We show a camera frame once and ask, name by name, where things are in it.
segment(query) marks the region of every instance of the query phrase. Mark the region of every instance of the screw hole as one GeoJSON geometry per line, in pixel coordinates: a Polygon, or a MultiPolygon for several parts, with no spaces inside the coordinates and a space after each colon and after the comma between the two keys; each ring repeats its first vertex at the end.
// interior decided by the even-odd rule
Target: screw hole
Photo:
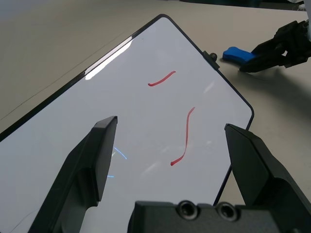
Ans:
{"type": "Polygon", "coordinates": [[[232,218],[234,216],[234,212],[230,206],[222,206],[220,210],[222,214],[227,218],[232,218]]]}
{"type": "Polygon", "coordinates": [[[177,205],[176,210],[185,220],[193,220],[198,216],[198,207],[188,200],[181,201],[177,205]]]}
{"type": "Polygon", "coordinates": [[[216,209],[220,217],[224,220],[236,221],[239,218],[236,208],[227,202],[219,203],[216,209]]]}

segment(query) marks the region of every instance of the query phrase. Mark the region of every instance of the table surface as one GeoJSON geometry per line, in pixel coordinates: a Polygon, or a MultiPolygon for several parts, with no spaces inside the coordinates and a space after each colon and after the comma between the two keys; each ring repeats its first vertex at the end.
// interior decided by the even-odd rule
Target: table surface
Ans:
{"type": "MultiPolygon", "coordinates": [[[[0,132],[158,14],[169,15],[201,49],[221,57],[252,50],[305,12],[156,0],[67,0],[0,22],[0,132]]],[[[250,131],[266,143],[311,200],[311,66],[246,74],[220,71],[253,106],[250,131]]],[[[243,203],[233,176],[221,200],[243,203]]]]}

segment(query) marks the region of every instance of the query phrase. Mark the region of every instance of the red marker line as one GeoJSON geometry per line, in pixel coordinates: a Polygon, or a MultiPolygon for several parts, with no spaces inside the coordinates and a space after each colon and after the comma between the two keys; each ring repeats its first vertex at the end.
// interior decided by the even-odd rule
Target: red marker line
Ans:
{"type": "Polygon", "coordinates": [[[189,124],[189,117],[190,117],[190,114],[193,112],[193,110],[194,110],[194,107],[191,108],[191,110],[190,110],[190,112],[188,113],[188,116],[187,116],[187,123],[186,123],[186,146],[185,146],[184,154],[183,154],[180,158],[178,158],[178,159],[172,161],[172,162],[171,162],[171,166],[173,166],[174,164],[176,164],[176,163],[178,163],[180,160],[182,160],[183,157],[184,157],[184,155],[185,155],[185,153],[186,153],[186,149],[187,149],[187,145],[188,145],[188,124],[189,124]]]}
{"type": "Polygon", "coordinates": [[[148,83],[149,86],[155,86],[158,85],[162,82],[164,82],[165,80],[167,80],[172,74],[176,73],[176,71],[172,71],[171,73],[169,73],[167,76],[165,76],[163,79],[161,79],[160,81],[156,82],[156,83],[148,83]]]}

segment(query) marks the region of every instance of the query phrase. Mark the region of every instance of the whiteboard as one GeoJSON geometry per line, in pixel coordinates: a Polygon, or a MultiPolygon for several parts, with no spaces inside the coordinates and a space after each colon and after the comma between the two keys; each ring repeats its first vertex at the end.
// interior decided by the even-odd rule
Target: whiteboard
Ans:
{"type": "Polygon", "coordinates": [[[66,156],[110,116],[109,176],[82,233],[126,232],[137,200],[213,204],[230,166],[225,124],[247,128],[253,111],[160,15],[0,143],[0,232],[25,216],[13,233],[28,231],[66,156]]]}

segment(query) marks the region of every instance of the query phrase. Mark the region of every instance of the blue object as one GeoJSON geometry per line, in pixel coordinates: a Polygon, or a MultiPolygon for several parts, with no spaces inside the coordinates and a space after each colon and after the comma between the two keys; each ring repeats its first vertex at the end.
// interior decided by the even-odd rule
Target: blue object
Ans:
{"type": "Polygon", "coordinates": [[[245,64],[254,57],[256,57],[256,55],[252,54],[251,52],[241,50],[237,47],[230,47],[223,53],[224,60],[239,63],[241,65],[245,64]]]}

